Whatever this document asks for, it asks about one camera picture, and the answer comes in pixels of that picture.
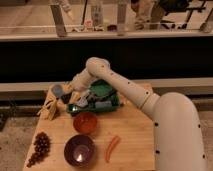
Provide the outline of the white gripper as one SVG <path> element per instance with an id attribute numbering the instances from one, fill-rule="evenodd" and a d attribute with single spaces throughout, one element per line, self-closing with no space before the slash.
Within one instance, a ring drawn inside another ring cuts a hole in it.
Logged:
<path id="1" fill-rule="evenodd" d="M 64 85 L 64 87 L 63 87 L 64 94 L 69 94 L 74 91 L 69 100 L 70 104 L 74 104 L 75 102 L 77 102 L 80 99 L 80 93 L 76 92 L 78 90 L 79 90 L 79 85 L 77 83 L 70 82 L 70 83 Z"/>

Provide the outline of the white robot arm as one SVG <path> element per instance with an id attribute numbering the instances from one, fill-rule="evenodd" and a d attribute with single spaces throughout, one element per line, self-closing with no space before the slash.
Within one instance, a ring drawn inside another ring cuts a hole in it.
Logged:
<path id="1" fill-rule="evenodd" d="M 154 124 L 156 171 L 208 171 L 198 111 L 185 95 L 159 96 L 110 68 L 106 59 L 91 57 L 85 69 L 66 85 L 65 93 L 85 91 L 102 79 L 118 90 Z"/>

